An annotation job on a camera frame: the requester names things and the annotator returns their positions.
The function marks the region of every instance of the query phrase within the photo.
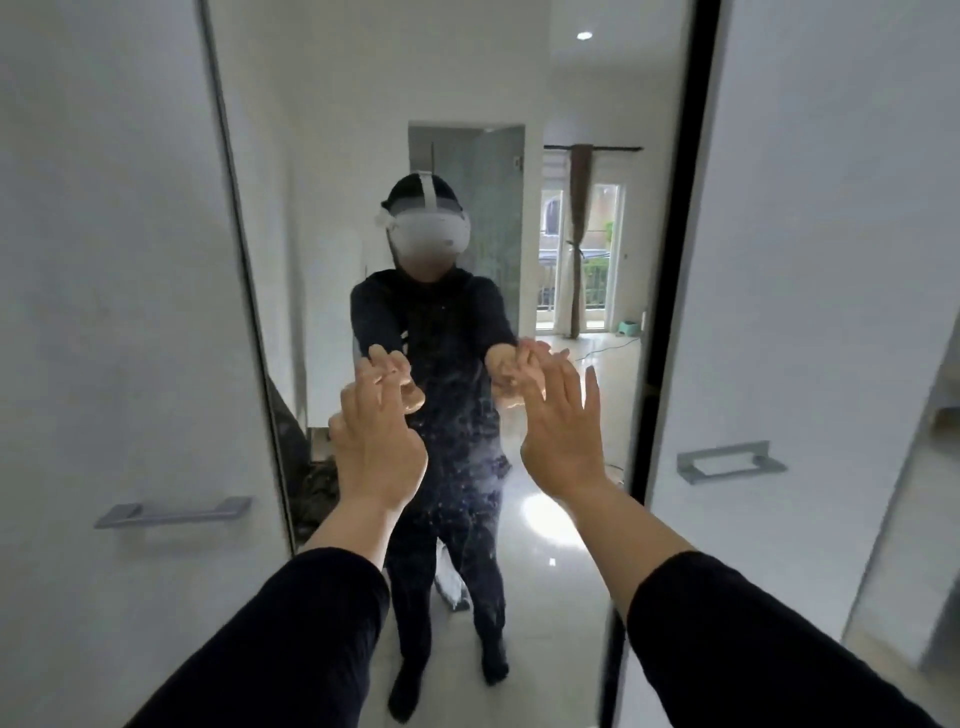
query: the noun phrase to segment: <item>shoe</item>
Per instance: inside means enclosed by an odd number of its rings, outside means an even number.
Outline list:
[[[510,674],[510,665],[507,664],[507,647],[503,643],[503,638],[498,637],[495,640],[482,642],[481,646],[483,656],[480,659],[480,667],[483,669],[483,677],[487,685],[493,686],[503,682]]]
[[[417,703],[420,702],[422,679],[423,666],[414,666],[404,660],[387,701],[387,709],[396,722],[405,723],[414,714]]]

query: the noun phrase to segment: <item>doorway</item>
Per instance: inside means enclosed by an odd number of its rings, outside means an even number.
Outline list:
[[[558,333],[557,291],[566,262],[564,241],[570,237],[566,209],[566,179],[544,175],[540,191],[540,264],[537,294],[537,333]],[[590,190],[587,231],[581,251],[587,331],[609,331],[613,323],[613,293],[623,218],[623,185],[596,182]]]
[[[496,283],[518,331],[523,216],[522,126],[439,127],[411,123],[410,170],[442,177],[470,216],[470,244],[457,264]]]

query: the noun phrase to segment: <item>metal door handle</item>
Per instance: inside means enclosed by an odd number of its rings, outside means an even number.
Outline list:
[[[206,523],[209,521],[236,521],[250,510],[252,498],[233,496],[224,499],[209,511],[181,513],[144,513],[142,503],[121,503],[101,516],[94,528],[131,528],[134,526],[167,525],[171,523]]]
[[[743,468],[735,471],[727,471],[726,473],[704,473],[694,464],[697,460],[706,460],[710,457],[721,457],[723,455],[739,455],[744,452],[753,456],[753,468]],[[785,472],[786,466],[779,460],[774,460],[770,457],[769,453],[769,440],[760,440],[755,443],[741,443],[740,445],[727,445],[721,448],[680,452],[677,454],[677,473],[690,485],[696,485],[697,483],[703,483],[708,480],[729,480],[735,477]]]

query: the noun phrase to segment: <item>hand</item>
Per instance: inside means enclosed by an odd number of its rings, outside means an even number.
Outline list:
[[[340,393],[342,411],[330,418],[341,501],[371,499],[399,512],[426,472],[426,447],[403,419],[402,374],[383,376],[361,359],[356,380]]]
[[[411,376],[410,362],[403,352],[390,352],[374,344],[370,347],[370,361],[381,376],[386,376],[390,372],[399,372],[400,374],[400,396],[403,399],[404,414],[410,415],[423,407],[426,402],[426,395],[420,389]]]
[[[587,369],[587,400],[582,402],[580,374],[562,354],[534,350],[545,381],[545,395],[527,376],[520,391],[527,408],[527,436],[520,457],[534,482],[549,496],[564,500],[578,489],[606,483],[600,437],[600,387]]]
[[[536,352],[550,354],[550,345],[530,337],[521,337],[516,347],[509,344],[497,344],[487,354],[487,367],[491,372],[494,401],[501,407],[514,407],[523,404],[518,384],[524,377],[532,377],[543,392],[543,372],[537,360]],[[560,356],[567,357],[570,349],[564,349]]]

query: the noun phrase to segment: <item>white vr headset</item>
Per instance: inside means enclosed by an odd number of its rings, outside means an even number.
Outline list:
[[[396,215],[381,207],[376,224],[386,229],[394,247],[403,255],[462,253],[470,242],[467,213],[459,205],[457,209],[439,207],[433,175],[429,172],[417,174],[423,187],[423,207],[411,207]]]

